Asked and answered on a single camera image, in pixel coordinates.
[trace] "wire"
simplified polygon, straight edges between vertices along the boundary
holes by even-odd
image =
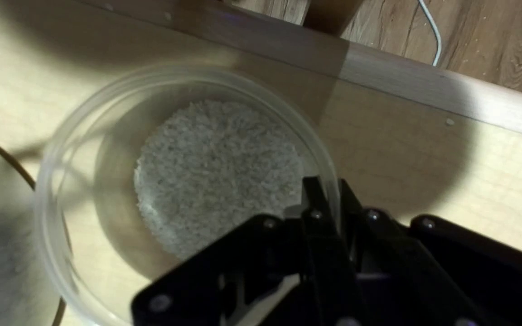
[[[442,58],[442,36],[440,36],[440,29],[435,22],[435,18],[431,16],[428,5],[424,0],[419,0],[419,5],[422,7],[422,13],[431,27],[431,33],[435,34],[435,40],[437,40],[437,51],[435,51],[435,60],[431,62],[433,67],[437,67],[440,63],[440,58]]]

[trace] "clear plastic dish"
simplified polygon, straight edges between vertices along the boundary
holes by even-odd
[[[326,149],[272,91],[208,67],[123,78],[62,123],[36,183],[40,255],[62,297],[87,322],[131,324],[132,297],[179,263],[147,232],[132,176],[150,132],[174,110],[203,100],[243,101],[279,123],[301,156],[303,174],[319,176],[337,217],[337,176]]]

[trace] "light wood surface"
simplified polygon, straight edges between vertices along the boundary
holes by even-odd
[[[212,25],[216,29],[203,29],[203,38],[223,40],[223,33],[216,34],[227,31],[223,24]],[[353,47],[343,54],[341,67],[312,69],[312,56],[303,65],[294,65],[295,58],[276,62],[270,60],[274,53],[265,58],[248,54],[73,0],[2,0],[0,145],[34,176],[54,129],[105,83],[152,65],[227,67],[259,80],[305,110],[328,145],[339,176],[366,205],[382,206],[401,221],[422,212],[439,214],[522,250],[522,132],[442,110],[448,105],[457,112],[480,110],[486,103],[513,109],[522,107],[522,98],[515,101],[517,94],[511,94],[506,101],[500,96],[508,92],[497,87],[477,91],[473,80],[457,74],[431,74],[406,60],[361,53],[363,47]],[[372,63],[384,62],[386,71],[375,74]],[[522,123],[520,110],[511,116],[491,112]],[[94,219],[80,226],[96,226],[102,235]],[[103,250],[114,250],[105,237],[87,232],[73,237],[74,243],[80,239],[80,252],[89,248],[85,259],[96,263],[96,272],[131,270],[125,259],[105,259]],[[134,288],[143,281],[131,275],[121,284]],[[111,284],[111,277],[94,283],[100,292],[111,292]],[[73,312],[65,324],[78,324]]]

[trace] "rice grains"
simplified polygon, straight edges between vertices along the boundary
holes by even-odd
[[[140,214],[187,259],[256,214],[301,203],[301,159],[276,121],[239,101],[199,101],[150,134],[134,170]]]

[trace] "black mechanical part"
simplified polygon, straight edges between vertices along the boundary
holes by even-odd
[[[522,324],[522,252],[435,216],[413,219],[410,234],[498,324]]]
[[[522,324],[520,252],[431,216],[406,228],[339,188],[341,234],[308,177],[299,217],[243,223],[140,292],[134,324],[234,324],[286,275],[266,326]]]

